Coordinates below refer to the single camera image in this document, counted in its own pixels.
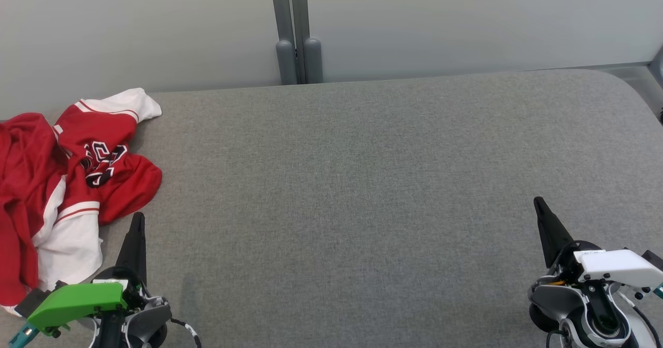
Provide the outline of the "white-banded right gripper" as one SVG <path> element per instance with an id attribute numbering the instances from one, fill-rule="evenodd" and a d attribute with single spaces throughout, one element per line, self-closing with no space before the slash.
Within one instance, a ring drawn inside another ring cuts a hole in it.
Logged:
<path id="1" fill-rule="evenodd" d="M 580 249 L 543 197 L 534 198 L 545 267 L 549 275 L 578 285 L 586 282 L 618 283 L 634 289 L 655 289 L 663 272 L 630 249 Z"/>

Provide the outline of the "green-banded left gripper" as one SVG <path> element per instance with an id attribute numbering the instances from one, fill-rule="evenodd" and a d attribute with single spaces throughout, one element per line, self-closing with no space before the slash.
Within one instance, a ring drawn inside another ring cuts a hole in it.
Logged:
<path id="1" fill-rule="evenodd" d="M 144 310 L 147 302 L 145 216 L 136 212 L 126 232 L 116 266 L 100 272 L 89 283 L 68 284 L 53 292 L 27 318 L 45 335 L 86 317 L 109 337 L 119 336 L 128 317 Z"/>

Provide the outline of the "red white-sleeved Bulls jersey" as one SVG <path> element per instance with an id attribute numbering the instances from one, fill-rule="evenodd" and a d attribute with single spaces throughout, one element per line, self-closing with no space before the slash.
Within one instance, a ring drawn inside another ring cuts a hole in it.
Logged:
<path id="1" fill-rule="evenodd" d="M 79 283 L 102 265 L 99 228 L 146 206 L 163 173 L 129 143 L 139 123 L 161 116 L 159 104 L 141 88 L 104 99 L 82 99 L 52 126 L 56 187 L 33 236 L 38 287 Z"/>

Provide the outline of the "red Bulls 23 shorts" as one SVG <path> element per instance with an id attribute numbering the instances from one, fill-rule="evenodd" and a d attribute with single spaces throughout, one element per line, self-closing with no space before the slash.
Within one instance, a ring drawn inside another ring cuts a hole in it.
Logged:
<path id="1" fill-rule="evenodd" d="M 0 306 L 16 306 L 39 284 L 36 248 L 63 202 L 66 166 L 42 114 L 0 122 Z"/>

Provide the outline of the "grey fabric sofa cushion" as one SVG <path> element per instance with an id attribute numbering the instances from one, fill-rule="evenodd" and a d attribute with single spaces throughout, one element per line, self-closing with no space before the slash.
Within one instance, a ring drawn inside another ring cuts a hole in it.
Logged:
<path id="1" fill-rule="evenodd" d="M 599 70 L 152 98 L 147 285 L 205 348 L 544 348 L 537 196 L 663 257 L 663 126 Z"/>

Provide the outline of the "grey wall base rail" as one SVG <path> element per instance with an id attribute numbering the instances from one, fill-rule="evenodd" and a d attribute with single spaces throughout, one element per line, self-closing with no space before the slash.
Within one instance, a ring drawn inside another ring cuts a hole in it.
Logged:
<path id="1" fill-rule="evenodd" d="M 635 79 L 657 81 L 656 76 L 652 74 L 649 65 L 649 62 L 609 63 L 602 65 L 528 69 L 519 70 L 519 72 L 528 72 L 537 75 L 554 75 L 559 77 L 585 75 L 586 72 L 589 72 L 589 75 L 607 74 L 625 81 Z"/>

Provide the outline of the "grey corner frame post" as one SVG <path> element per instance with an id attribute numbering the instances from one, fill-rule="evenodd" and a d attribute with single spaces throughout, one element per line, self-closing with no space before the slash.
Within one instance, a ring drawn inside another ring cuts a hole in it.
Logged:
<path id="1" fill-rule="evenodd" d="M 648 66 L 649 72 L 653 75 L 654 79 L 658 82 L 659 86 L 663 89 L 663 46 L 651 60 Z"/>

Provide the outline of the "grey partition post rounded cap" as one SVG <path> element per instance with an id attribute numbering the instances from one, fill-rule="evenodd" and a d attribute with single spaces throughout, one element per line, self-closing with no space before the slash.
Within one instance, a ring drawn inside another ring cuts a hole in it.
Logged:
<path id="1" fill-rule="evenodd" d="M 280 81 L 283 85 L 298 84 L 298 62 L 292 19 L 291 0 L 272 0 L 279 41 L 276 43 Z"/>
<path id="2" fill-rule="evenodd" d="M 298 63 L 298 83 L 318 84 L 324 81 L 322 44 L 310 34 L 308 0 L 291 0 L 292 22 Z"/>

